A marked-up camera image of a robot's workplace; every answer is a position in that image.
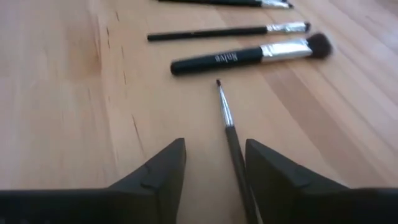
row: brush handle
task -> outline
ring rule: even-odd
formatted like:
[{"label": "brush handle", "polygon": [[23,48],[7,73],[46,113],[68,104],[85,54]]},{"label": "brush handle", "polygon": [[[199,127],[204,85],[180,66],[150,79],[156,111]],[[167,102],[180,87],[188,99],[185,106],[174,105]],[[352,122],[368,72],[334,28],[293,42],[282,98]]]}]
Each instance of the brush handle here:
[{"label": "brush handle", "polygon": [[257,224],[256,204],[252,197],[250,185],[246,178],[246,167],[239,144],[238,134],[234,126],[225,128],[226,137],[228,140],[229,151],[231,153],[232,162],[236,178],[238,180],[239,191],[243,201],[244,210],[246,212],[246,220],[248,224]]},{"label": "brush handle", "polygon": [[255,0],[159,0],[159,1],[215,4],[215,5],[224,5],[224,6],[261,7],[261,2]]},{"label": "brush handle", "polygon": [[262,56],[261,48],[255,47],[174,61],[170,69],[175,76],[181,76],[188,73],[260,63]]},{"label": "brush handle", "polygon": [[162,41],[162,40],[178,40],[178,39],[193,39],[205,37],[226,37],[239,35],[258,35],[266,34],[267,27],[245,27],[232,29],[218,29],[218,30],[196,30],[185,32],[171,32],[160,34],[148,34],[148,41]]}]

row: light wood surface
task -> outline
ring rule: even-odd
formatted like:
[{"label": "light wood surface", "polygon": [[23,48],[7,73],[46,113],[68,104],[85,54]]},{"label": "light wood surface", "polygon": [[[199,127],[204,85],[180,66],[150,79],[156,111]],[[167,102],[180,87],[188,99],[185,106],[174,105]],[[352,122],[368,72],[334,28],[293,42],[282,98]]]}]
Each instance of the light wood surface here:
[{"label": "light wood surface", "polygon": [[[257,139],[350,187],[398,186],[398,1],[292,3],[0,0],[0,188],[104,187],[184,137],[178,223],[244,223],[216,78],[243,148]],[[327,61],[177,79],[173,59],[293,36],[146,42],[148,32],[303,20],[333,39]]]}]

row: brush bristles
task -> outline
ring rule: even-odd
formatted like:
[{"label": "brush bristles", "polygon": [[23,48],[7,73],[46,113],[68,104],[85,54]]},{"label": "brush bristles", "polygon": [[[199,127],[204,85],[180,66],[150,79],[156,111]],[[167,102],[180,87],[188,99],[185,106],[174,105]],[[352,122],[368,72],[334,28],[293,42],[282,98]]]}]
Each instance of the brush bristles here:
[{"label": "brush bristles", "polygon": [[324,59],[331,55],[333,46],[325,34],[315,34],[307,39],[312,50],[310,58]]},{"label": "brush bristles", "polygon": [[[284,2],[284,3],[287,3],[287,2],[288,2],[288,0],[279,0],[279,1],[280,1],[280,2]],[[294,8],[293,4],[291,4],[291,3],[289,3],[289,7],[290,7],[291,9]]]},{"label": "brush bristles", "polygon": [[306,22],[305,23],[305,32],[310,32],[310,29],[311,29],[311,23]]}]

